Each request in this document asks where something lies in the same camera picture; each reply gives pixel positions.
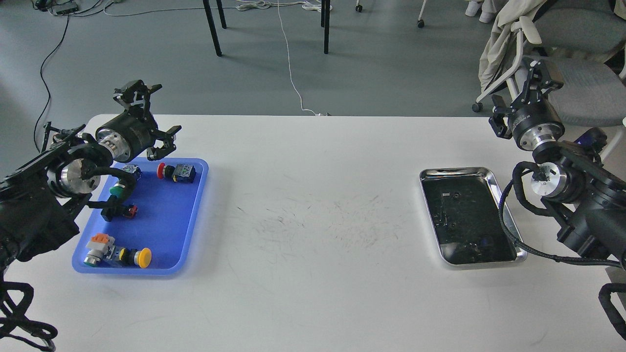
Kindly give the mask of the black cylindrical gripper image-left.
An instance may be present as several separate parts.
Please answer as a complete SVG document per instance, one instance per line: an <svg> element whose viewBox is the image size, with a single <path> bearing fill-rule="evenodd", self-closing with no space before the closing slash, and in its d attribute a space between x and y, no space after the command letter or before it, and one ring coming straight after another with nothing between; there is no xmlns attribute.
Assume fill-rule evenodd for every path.
<svg viewBox="0 0 626 352"><path fill-rule="evenodd" d="M111 152L114 161L129 162L145 150L147 159L156 161L176 149L175 134L182 126L172 126L166 132L158 130L150 112L150 96L161 88L159 83L147 86L142 80L134 80L122 88L114 89L113 99L129 113L119 114L105 123L96 130L95 135L96 141ZM163 145L156 148L155 140L161 141Z"/></svg>

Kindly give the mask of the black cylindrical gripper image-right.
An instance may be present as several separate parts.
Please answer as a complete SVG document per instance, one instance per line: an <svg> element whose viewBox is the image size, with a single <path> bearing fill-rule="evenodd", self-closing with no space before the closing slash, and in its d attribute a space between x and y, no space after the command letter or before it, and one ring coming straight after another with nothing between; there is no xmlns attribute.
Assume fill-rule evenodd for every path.
<svg viewBox="0 0 626 352"><path fill-rule="evenodd" d="M556 110L546 100L549 93L563 87L565 78L557 65L546 59L524 57L522 62L527 74L518 100L528 104L513 109L502 96L492 94L494 107L488 122L497 137L513 137L520 149L533 151L543 143L558 141L565 132Z"/></svg>

